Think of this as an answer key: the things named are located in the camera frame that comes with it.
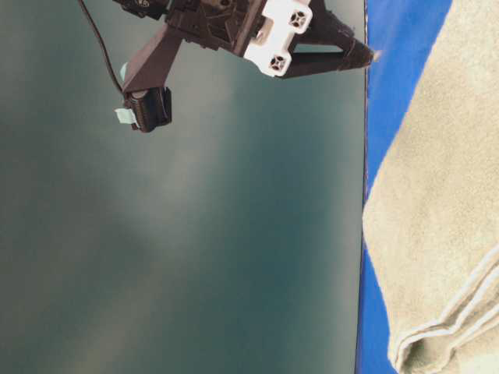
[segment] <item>dark green surface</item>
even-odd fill
[[[117,69],[159,27],[87,4]],[[184,44],[143,136],[76,1],[2,2],[0,47],[2,374],[352,372],[362,71]]]

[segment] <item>blue tablecloth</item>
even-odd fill
[[[451,0],[368,0],[368,43],[381,57],[368,73],[367,191],[411,101]],[[395,373],[387,358],[388,320],[372,263],[363,246],[356,373]]]

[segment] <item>beige towel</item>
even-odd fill
[[[363,223],[392,365],[499,373],[499,0],[453,1]]]

